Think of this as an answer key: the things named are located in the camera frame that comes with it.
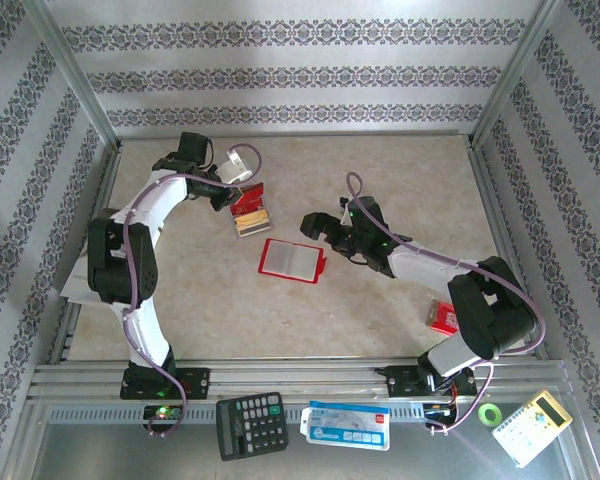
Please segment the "green tape roll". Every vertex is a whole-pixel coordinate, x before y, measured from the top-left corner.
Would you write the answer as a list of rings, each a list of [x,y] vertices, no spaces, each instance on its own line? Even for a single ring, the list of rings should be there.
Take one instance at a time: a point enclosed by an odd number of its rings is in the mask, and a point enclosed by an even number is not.
[[[493,403],[482,404],[478,409],[481,423],[490,428],[498,427],[503,421],[501,409]]]

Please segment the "yellow white calculator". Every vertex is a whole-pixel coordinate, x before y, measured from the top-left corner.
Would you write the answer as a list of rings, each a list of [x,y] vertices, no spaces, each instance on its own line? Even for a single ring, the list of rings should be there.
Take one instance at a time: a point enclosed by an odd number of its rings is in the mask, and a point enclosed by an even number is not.
[[[492,436],[518,468],[525,468],[572,422],[556,398],[542,390],[509,415]]]

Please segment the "black desk calculator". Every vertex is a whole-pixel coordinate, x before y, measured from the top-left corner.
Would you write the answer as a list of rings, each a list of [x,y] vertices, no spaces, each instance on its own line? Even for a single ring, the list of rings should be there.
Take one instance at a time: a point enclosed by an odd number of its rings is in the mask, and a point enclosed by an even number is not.
[[[279,392],[229,398],[216,403],[216,435],[222,461],[284,451],[289,445]]]

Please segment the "red card with black stripe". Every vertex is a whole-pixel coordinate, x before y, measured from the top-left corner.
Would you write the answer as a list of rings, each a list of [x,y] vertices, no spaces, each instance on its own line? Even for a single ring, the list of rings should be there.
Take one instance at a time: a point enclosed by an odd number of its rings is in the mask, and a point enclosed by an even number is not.
[[[253,213],[264,206],[264,183],[259,182],[240,190],[240,198],[230,207],[233,216]]]

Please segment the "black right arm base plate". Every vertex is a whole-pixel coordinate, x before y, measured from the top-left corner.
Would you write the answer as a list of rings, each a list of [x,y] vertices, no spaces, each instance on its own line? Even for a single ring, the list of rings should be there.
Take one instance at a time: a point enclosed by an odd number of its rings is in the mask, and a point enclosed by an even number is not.
[[[477,385],[474,372],[464,368],[447,379],[434,378],[433,382],[423,380],[415,365],[390,365],[376,368],[375,373],[386,382],[390,398],[475,396]]]

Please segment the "blue white plastic pouch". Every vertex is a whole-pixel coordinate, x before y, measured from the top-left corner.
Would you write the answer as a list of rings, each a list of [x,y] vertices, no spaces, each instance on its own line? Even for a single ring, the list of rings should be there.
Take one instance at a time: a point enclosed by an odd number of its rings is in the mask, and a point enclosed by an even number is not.
[[[311,401],[300,433],[315,445],[388,451],[390,411],[385,407]]]

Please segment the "red cardboard box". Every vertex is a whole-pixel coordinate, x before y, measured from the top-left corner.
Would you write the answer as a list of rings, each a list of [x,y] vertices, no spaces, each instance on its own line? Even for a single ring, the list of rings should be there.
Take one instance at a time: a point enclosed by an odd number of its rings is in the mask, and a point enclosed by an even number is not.
[[[457,333],[459,326],[454,307],[450,303],[433,300],[429,310],[427,326],[431,330],[447,336]]]

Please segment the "red card holder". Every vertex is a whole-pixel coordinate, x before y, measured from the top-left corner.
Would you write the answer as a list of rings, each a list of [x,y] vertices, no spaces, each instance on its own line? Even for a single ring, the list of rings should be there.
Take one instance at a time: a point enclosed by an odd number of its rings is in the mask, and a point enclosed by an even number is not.
[[[326,257],[322,248],[268,238],[264,244],[258,273],[316,284],[325,265]]]

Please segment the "aluminium frame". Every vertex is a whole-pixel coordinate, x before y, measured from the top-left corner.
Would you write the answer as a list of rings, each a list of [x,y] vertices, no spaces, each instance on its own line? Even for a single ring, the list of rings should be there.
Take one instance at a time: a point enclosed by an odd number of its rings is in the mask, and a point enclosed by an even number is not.
[[[114,140],[112,127],[105,126],[104,110],[95,107],[95,93],[87,87],[85,74],[78,66],[75,55],[70,52],[68,43],[61,38],[60,27],[45,4],[45,0],[22,0],[23,7],[43,41],[50,47],[54,59],[58,60],[63,75],[69,85],[77,87],[79,100],[86,102],[87,113],[94,117],[98,133],[102,130],[105,143],[112,146],[118,155],[121,147]],[[513,391],[513,387],[531,388],[548,376],[531,380],[526,377],[524,368],[533,366],[534,369],[551,367],[557,361],[539,360],[536,358],[538,348],[546,336],[546,319],[539,307],[527,295],[525,300],[537,316],[536,330],[530,335],[529,343],[524,347],[516,347],[507,353],[500,354],[492,360],[480,360],[469,366],[477,385],[475,396],[461,396],[461,400],[471,400],[476,405],[487,395],[489,385],[494,378],[493,369],[497,366],[517,369],[516,377],[496,377],[505,381],[502,388]],[[188,400],[190,405],[210,404],[216,400],[224,400],[236,395],[245,395],[254,391],[264,391],[265,388],[277,389],[289,404],[306,403],[309,400],[320,400],[340,403],[443,403],[443,397],[390,398],[385,379],[375,373],[376,368],[390,365],[415,365],[416,357],[372,358],[360,356],[327,356],[327,357],[271,357],[271,358],[229,358],[229,359],[197,359],[175,360],[177,368],[206,368],[210,370],[208,395],[205,400]],[[120,398],[122,377],[128,365],[122,361],[79,361],[60,362],[50,365],[38,365],[35,368],[31,385],[27,392],[27,401],[46,404],[102,404],[104,402],[129,402],[134,406],[142,405],[176,405],[179,400],[123,400]],[[504,373],[515,373],[508,370]]]

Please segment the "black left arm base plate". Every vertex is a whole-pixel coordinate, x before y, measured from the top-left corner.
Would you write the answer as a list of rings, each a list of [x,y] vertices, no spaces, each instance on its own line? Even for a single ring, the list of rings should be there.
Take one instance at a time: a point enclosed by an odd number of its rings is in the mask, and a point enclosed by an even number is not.
[[[206,368],[177,368],[171,373],[183,387],[188,400],[205,400],[210,383]],[[153,368],[128,367],[122,377],[120,398],[123,400],[176,400],[178,387]]]

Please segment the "white book with bread photo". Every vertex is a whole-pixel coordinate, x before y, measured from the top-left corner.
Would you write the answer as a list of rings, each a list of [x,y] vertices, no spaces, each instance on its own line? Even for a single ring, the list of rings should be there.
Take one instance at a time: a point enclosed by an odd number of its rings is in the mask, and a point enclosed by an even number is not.
[[[60,296],[80,305],[95,305],[100,302],[99,295],[88,284],[88,244],[85,244],[80,252]]]

